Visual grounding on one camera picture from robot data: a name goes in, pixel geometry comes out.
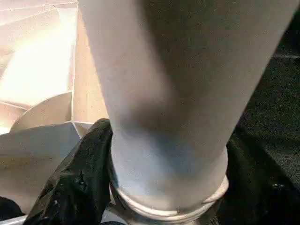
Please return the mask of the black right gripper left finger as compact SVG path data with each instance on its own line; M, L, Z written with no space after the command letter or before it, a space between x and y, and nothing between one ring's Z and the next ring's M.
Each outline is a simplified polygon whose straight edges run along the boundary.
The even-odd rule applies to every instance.
M99 119L46 182L26 225L98 225L110 201L108 155L112 128Z

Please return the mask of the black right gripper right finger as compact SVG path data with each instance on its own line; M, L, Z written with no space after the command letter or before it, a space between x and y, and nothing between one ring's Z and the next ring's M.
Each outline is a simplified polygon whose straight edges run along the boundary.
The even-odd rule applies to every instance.
M229 188L217 213L221 225L298 225L300 191L258 141L235 130L228 143Z

